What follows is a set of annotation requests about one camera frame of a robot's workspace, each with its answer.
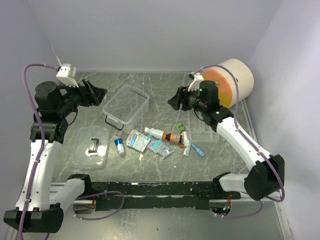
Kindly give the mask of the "teal-header plastic sachet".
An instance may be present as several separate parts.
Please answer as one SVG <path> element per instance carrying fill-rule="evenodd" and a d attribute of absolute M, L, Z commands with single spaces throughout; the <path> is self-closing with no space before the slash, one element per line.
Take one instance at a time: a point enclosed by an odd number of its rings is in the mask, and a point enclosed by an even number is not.
<path fill-rule="evenodd" d="M 151 137 L 150 138 L 150 141 L 149 143 L 147 144 L 147 148 L 154 152 L 154 153 L 157 153 L 158 152 L 158 148 L 159 146 L 163 143 L 163 141 L 161 139 L 157 139 L 157 138 L 154 138 L 154 137 Z"/>

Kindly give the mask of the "white medicine bottle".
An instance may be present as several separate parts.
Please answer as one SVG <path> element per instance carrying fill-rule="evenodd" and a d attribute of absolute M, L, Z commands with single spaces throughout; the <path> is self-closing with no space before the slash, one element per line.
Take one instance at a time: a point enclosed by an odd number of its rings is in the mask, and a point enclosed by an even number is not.
<path fill-rule="evenodd" d="M 149 128 L 145 127 L 144 132 L 154 138 L 157 139 L 163 139 L 163 135 L 165 134 L 163 130 L 157 129 L 157 128 Z"/>

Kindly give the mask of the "clear plastic storage box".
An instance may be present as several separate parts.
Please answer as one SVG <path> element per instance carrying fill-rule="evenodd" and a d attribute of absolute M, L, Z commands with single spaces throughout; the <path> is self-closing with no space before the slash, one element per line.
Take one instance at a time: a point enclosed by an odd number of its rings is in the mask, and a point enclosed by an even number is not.
<path fill-rule="evenodd" d="M 103 106 L 105 123 L 129 134 L 149 110 L 150 96 L 142 89 L 125 84 Z"/>

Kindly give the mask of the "white blue bandage packet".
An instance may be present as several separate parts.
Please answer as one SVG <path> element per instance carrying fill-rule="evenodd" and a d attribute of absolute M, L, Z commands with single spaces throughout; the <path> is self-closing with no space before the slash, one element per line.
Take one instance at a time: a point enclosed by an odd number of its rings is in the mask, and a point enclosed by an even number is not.
<path fill-rule="evenodd" d="M 133 129 L 126 139 L 126 145 L 139 152 L 144 152 L 151 138 Z"/>

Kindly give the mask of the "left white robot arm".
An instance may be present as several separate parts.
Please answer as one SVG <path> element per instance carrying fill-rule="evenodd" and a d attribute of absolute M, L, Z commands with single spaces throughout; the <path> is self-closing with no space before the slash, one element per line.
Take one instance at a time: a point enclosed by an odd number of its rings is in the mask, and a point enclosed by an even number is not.
<path fill-rule="evenodd" d="M 20 197 L 3 221 L 22 233 L 56 233 L 62 226 L 65 211 L 80 197 L 89 199 L 94 192 L 90 176 L 72 174 L 51 195 L 55 163 L 69 126 L 67 116 L 79 106 L 99 106 L 107 89 L 93 86 L 87 79 L 79 87 L 45 81 L 35 88 L 31 99 L 38 107 L 30 128 L 30 161 Z"/>

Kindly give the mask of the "brown medicine bottle orange cap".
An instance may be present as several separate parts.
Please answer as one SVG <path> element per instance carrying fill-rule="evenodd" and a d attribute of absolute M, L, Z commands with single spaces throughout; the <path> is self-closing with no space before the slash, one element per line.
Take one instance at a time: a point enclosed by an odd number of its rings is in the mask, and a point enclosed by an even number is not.
<path fill-rule="evenodd" d="M 168 142 L 173 142 L 177 144 L 181 144 L 183 141 L 183 136 L 181 134 L 175 134 L 175 133 L 164 133 L 162 135 L 163 140 L 167 140 Z"/>

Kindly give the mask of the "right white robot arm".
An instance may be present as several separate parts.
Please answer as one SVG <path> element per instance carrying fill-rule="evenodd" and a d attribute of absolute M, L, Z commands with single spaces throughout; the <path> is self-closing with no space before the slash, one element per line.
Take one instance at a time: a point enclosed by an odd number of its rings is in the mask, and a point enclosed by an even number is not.
<path fill-rule="evenodd" d="M 180 86 L 168 100 L 174 110 L 199 112 L 203 122 L 223 137 L 245 162 L 248 174 L 223 173 L 214 178 L 212 193 L 223 199 L 229 192 L 245 193 L 253 200 L 271 199 L 280 191 L 279 201 L 285 197 L 285 161 L 259 146 L 238 124 L 235 114 L 220 104 L 218 87 L 213 81 L 204 80 L 197 90 L 189 91 Z"/>

